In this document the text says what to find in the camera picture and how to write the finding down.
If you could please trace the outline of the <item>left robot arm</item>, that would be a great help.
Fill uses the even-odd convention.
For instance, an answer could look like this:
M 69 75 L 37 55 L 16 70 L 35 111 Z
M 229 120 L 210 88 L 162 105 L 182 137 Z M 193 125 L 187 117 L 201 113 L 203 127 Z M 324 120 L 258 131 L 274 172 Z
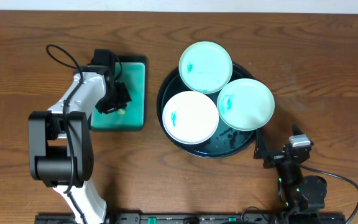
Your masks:
M 63 96 L 28 118 L 30 174 L 64 199 L 75 223 L 104 223 L 108 205 L 92 180 L 93 144 L 89 120 L 95 111 L 108 114 L 130 101 L 119 81 L 123 66 L 77 67 Z

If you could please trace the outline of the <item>white pink plate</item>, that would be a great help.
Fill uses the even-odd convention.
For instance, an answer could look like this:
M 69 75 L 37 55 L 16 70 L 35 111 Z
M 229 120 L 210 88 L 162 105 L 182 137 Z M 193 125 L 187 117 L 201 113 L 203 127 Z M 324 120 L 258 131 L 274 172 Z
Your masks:
M 207 95 L 197 91 L 183 91 L 167 101 L 162 122 L 174 140 L 189 145 L 199 144 L 217 130 L 218 109 Z

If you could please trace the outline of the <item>green yellow scrub sponge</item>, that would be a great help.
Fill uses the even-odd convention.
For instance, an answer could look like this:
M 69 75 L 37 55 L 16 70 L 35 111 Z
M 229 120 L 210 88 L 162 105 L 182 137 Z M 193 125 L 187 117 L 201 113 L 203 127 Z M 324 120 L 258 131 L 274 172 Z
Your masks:
M 117 111 L 117 113 L 118 113 L 118 114 L 125 114 L 126 111 L 125 111 L 124 109 L 119 109 L 119 110 Z

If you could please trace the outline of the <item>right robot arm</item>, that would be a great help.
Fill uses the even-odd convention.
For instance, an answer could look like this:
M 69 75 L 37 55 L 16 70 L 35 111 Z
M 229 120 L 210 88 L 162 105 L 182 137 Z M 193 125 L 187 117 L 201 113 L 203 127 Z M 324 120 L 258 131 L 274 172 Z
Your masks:
M 313 142 L 303 134 L 297 125 L 292 126 L 293 135 L 281 151 L 267 147 L 262 131 L 256 130 L 254 159 L 262 159 L 265 169 L 276 169 L 282 199 L 296 213 L 317 211 L 325 207 L 327 194 L 325 179 L 317 175 L 304 176 L 301 163 L 310 158 Z

